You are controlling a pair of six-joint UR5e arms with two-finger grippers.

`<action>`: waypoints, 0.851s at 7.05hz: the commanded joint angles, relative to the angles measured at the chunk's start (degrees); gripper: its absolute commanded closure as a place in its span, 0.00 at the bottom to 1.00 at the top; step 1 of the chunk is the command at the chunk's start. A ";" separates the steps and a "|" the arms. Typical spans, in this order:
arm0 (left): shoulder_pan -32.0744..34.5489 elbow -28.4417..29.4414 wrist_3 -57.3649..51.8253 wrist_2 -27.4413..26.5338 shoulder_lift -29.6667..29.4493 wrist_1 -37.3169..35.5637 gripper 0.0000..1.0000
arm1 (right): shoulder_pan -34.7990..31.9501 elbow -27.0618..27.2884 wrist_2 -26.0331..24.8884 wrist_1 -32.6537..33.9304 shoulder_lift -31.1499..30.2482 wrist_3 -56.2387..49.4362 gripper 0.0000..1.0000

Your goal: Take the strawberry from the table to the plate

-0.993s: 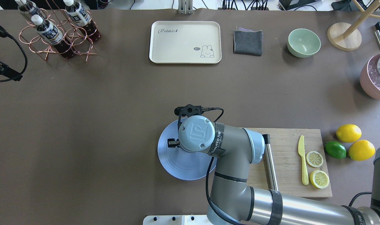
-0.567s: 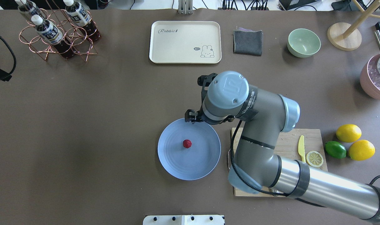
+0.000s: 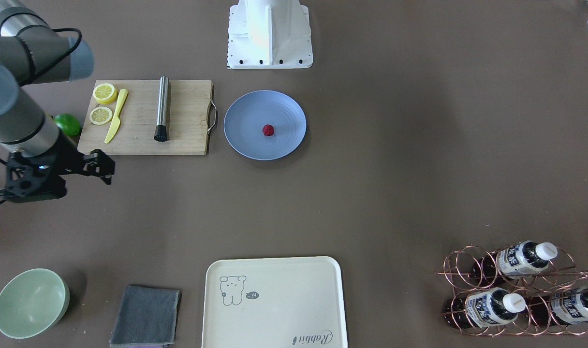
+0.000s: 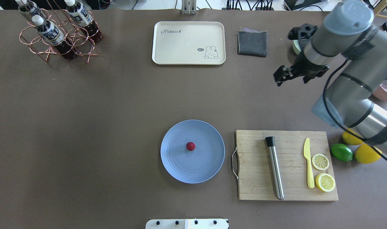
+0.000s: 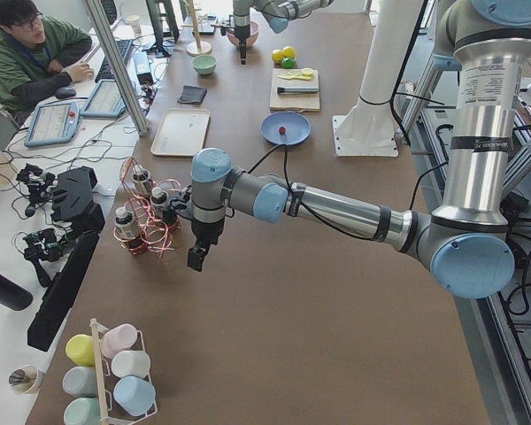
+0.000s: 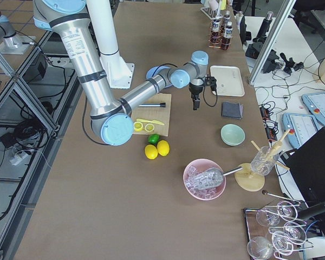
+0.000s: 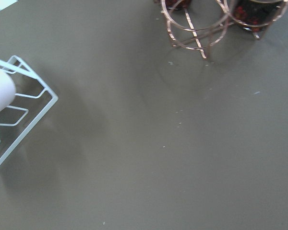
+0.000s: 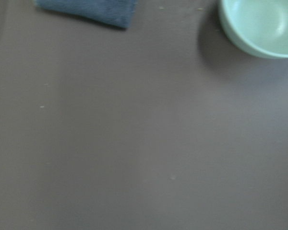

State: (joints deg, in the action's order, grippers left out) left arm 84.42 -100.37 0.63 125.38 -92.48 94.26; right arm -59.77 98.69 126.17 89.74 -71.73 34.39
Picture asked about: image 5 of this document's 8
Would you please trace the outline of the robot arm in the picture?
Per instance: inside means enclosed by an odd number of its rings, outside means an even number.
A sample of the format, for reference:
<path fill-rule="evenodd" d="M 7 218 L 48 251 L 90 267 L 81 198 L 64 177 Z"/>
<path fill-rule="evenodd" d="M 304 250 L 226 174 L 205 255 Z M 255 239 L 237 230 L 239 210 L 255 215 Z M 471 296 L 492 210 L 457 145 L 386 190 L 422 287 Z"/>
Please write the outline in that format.
<path fill-rule="evenodd" d="M 385 243 L 416 259 L 451 294 L 485 298 L 512 280 L 500 204 L 522 66 L 531 55 L 531 1 L 450 1 L 441 5 L 434 55 L 460 71 L 440 204 L 431 212 L 317 189 L 287 177 L 257 176 L 226 151 L 208 148 L 192 160 L 188 266 L 201 270 L 228 210 L 276 222 L 313 220 L 347 236 Z"/>
<path fill-rule="evenodd" d="M 333 0 L 234 0 L 231 23 L 235 38 L 239 42 L 240 63 L 246 64 L 247 41 L 250 38 L 250 10 L 262 14 L 269 27 L 276 33 L 284 31 L 289 22 L 304 19 L 313 11 L 330 6 Z"/>

